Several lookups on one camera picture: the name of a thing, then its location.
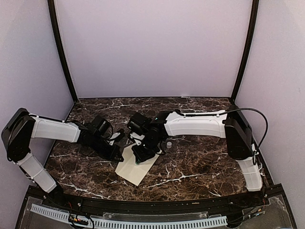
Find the black curved pole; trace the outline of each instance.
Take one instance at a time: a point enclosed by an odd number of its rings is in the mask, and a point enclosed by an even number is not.
[[[63,73],[65,75],[71,97],[72,97],[74,102],[77,102],[78,98],[77,98],[77,95],[76,95],[76,92],[75,92],[75,88],[74,88],[73,81],[72,81],[72,78],[71,78],[71,74],[70,74],[70,71],[69,71],[69,68],[68,68],[65,52],[63,50],[63,45],[62,45],[62,42],[61,42],[61,34],[60,34],[60,31],[59,31],[59,27],[58,27],[54,0],[48,0],[48,6],[49,6],[49,12],[50,12],[50,18],[51,18],[54,38],[55,38],[55,42],[56,42],[56,46],[57,46],[59,59],[61,61],[62,70],[63,70]]]
[[[247,38],[246,38],[246,42],[245,42],[245,45],[244,45],[244,53],[243,53],[243,56],[242,56],[242,61],[241,61],[240,66],[239,66],[239,70],[238,70],[237,78],[236,78],[236,81],[235,81],[234,89],[233,89],[233,92],[232,92],[232,95],[231,95],[231,101],[233,103],[236,100],[240,85],[241,85],[242,80],[243,80],[244,71],[246,69],[246,65],[247,65],[247,61],[248,61],[248,57],[249,57],[249,52],[250,52],[250,48],[251,48],[251,43],[252,43],[252,38],[253,38],[253,34],[254,34],[256,16],[257,16],[257,11],[258,11],[258,3],[259,3],[259,0],[253,0],[252,1],[251,16],[250,16]]]

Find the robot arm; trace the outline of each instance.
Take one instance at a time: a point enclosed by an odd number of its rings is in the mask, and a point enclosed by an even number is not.
[[[46,193],[60,187],[31,153],[31,138],[49,138],[72,143],[79,143],[94,149],[98,156],[116,161],[123,161],[120,149],[114,141],[120,140],[123,131],[110,138],[103,135],[110,124],[97,116],[91,123],[82,125],[78,122],[60,122],[29,114],[20,108],[2,131],[1,137],[7,151],[7,158],[21,167]]]
[[[230,106],[229,111],[238,109]],[[239,164],[248,191],[259,191],[263,182],[255,157],[252,129],[240,111],[225,110],[208,113],[181,113],[179,110],[160,112],[154,119],[136,113],[129,121],[130,138],[136,142],[132,147],[136,163],[155,156],[158,145],[169,136],[210,135],[226,138],[228,155]]]

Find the lavender wall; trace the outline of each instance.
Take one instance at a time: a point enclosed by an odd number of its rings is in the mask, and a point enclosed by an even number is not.
[[[0,130],[20,107],[65,118],[72,99],[61,69],[46,0],[0,3]],[[52,141],[34,139],[30,148],[44,163]],[[15,227],[29,181],[6,160],[0,143],[0,228]]]
[[[84,97],[230,96],[251,0],[56,0]]]
[[[305,225],[305,2],[261,1],[253,45],[237,97],[266,114],[262,145],[275,183],[282,183],[299,228]],[[259,140],[264,121],[247,113]]]

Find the white paper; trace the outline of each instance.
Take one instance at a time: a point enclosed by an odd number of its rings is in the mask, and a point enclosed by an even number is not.
[[[122,156],[124,158],[123,162],[119,162],[116,167],[115,173],[134,185],[138,186],[143,180],[145,175],[151,169],[159,155],[154,156],[153,158],[141,162],[140,164],[135,163],[135,156],[132,151],[132,146],[128,146],[124,149]]]

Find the brown marble table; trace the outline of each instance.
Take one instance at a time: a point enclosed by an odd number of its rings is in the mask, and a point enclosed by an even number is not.
[[[227,109],[226,98],[114,98],[81,99],[69,120],[90,122],[96,115],[110,121],[115,130],[126,128],[138,111],[154,117],[159,111],[208,112]],[[116,162],[94,156],[91,149],[57,141],[46,169],[65,193],[113,200],[175,201],[228,196],[246,191],[238,164],[226,150],[225,139],[212,136],[179,136],[168,139],[173,146],[160,156],[137,187],[116,175]],[[132,142],[125,137],[119,145]]]

